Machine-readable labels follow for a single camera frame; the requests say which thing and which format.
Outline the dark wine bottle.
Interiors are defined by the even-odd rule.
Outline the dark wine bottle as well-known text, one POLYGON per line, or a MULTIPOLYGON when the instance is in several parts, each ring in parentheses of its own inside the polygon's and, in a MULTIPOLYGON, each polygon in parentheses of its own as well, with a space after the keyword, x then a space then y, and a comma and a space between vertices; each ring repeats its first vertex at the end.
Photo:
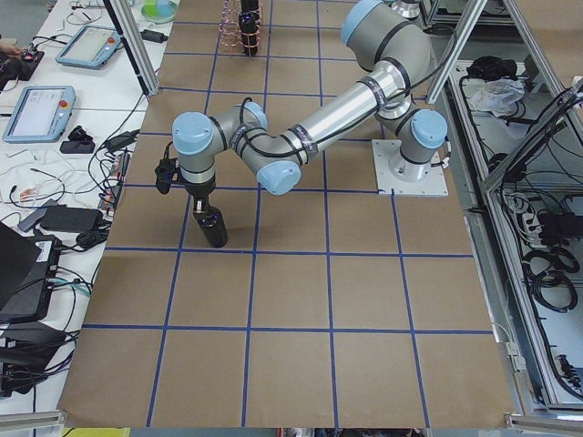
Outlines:
POLYGON ((247 56, 256 56, 259 51, 259 27, 252 12, 239 14, 240 42, 247 56))
POLYGON ((228 242, 228 233, 220 210, 216 207, 194 209, 194 219, 196 219, 205 239, 213 248, 222 248, 228 242))

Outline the dark wine bottle in basket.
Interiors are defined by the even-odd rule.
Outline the dark wine bottle in basket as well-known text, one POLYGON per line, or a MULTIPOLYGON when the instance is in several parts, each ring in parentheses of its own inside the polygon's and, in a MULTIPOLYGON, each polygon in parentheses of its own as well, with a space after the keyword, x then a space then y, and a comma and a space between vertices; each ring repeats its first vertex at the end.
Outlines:
POLYGON ((256 56, 259 51, 259 27, 252 12, 239 14, 240 42, 247 56, 256 56))

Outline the black power brick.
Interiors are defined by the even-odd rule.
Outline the black power brick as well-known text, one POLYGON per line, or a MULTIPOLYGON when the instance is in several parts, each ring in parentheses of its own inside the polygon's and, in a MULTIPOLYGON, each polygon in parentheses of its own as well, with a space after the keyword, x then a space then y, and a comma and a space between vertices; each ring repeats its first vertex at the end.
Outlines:
POLYGON ((102 213, 93 208, 51 206, 40 221, 45 230, 80 233, 93 229, 102 219, 102 213))

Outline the black power adapter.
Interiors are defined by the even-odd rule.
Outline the black power adapter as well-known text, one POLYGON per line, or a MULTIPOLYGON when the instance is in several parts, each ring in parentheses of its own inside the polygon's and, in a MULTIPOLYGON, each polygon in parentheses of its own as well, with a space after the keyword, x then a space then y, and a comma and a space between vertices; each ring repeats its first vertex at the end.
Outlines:
POLYGON ((164 33, 158 32, 158 31, 154 31, 154 30, 150 30, 150 29, 144 29, 140 32, 140 35, 142 37, 143 40, 145 41, 149 41, 149 42, 154 42, 157 44, 162 44, 168 41, 169 37, 166 36, 164 33))

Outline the brown paper table mat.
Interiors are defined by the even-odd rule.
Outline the brown paper table mat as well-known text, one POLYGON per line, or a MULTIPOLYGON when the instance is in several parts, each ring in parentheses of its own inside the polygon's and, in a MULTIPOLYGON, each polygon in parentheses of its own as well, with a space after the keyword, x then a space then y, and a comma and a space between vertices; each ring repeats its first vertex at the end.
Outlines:
POLYGON ((154 186, 171 123, 252 97, 280 134, 362 75, 345 1, 267 1, 261 50, 219 44, 219 1, 172 27, 60 407, 80 427, 498 428, 511 398, 455 192, 381 196, 368 121, 273 196, 231 151, 211 248, 154 186))

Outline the blue teach pendant lower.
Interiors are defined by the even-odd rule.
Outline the blue teach pendant lower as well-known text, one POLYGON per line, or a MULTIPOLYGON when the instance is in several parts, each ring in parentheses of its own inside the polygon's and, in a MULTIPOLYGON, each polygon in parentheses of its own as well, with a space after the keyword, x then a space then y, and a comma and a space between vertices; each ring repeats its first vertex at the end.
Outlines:
POLYGON ((26 86, 2 139, 10 144, 57 141, 66 130, 76 98, 72 86, 26 86))

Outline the blue teach pendant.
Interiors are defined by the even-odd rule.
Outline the blue teach pendant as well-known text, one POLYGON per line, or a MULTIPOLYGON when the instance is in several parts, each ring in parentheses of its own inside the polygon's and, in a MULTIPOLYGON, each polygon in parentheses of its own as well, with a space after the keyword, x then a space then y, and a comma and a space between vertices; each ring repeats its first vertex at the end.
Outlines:
POLYGON ((66 130, 76 98, 72 86, 26 86, 2 139, 10 144, 57 141, 66 130))
POLYGON ((84 25, 56 56, 63 66, 99 69, 111 58, 121 44, 113 27, 84 25))

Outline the blue teach pendant upper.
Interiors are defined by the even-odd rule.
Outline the blue teach pendant upper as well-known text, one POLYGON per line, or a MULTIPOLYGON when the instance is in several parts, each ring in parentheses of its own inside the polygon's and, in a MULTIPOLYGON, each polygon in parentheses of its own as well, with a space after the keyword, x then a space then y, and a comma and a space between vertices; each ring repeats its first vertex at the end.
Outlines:
POLYGON ((84 25, 56 56, 63 66, 99 69, 111 58, 121 44, 113 27, 84 25))

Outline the black laptop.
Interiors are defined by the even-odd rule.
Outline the black laptop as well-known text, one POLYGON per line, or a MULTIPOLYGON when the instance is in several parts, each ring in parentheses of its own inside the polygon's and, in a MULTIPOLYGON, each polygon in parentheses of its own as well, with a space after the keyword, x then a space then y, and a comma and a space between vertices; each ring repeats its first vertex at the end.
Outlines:
POLYGON ((48 312, 61 240, 54 235, 24 237, 1 226, 1 322, 43 319, 48 312))

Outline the green bowl with blocks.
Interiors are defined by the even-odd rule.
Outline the green bowl with blocks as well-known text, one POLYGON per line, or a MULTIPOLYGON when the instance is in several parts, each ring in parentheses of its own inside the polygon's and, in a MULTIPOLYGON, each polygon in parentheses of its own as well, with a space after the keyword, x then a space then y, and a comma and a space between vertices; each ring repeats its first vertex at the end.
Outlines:
POLYGON ((174 20, 178 4, 171 0, 145 0, 140 13, 149 22, 166 24, 174 20))

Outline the crumpled white cloth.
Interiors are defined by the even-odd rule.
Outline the crumpled white cloth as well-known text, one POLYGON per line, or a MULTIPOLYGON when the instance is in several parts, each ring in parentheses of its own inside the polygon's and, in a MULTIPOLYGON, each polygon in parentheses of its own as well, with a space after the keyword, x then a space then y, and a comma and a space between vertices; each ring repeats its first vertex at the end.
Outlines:
POLYGON ((519 80, 498 79, 485 82, 469 97, 473 111, 490 112, 496 117, 510 116, 518 109, 517 102, 525 94, 525 86, 519 80))

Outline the aluminium frame post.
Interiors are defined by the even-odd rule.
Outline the aluminium frame post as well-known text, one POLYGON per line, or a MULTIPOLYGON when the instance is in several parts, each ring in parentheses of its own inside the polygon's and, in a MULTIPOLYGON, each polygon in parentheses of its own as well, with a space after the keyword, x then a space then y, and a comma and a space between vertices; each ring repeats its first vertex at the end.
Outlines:
POLYGON ((104 6, 121 38, 142 94, 146 98, 155 96, 159 91, 159 81, 128 2, 104 0, 104 6))

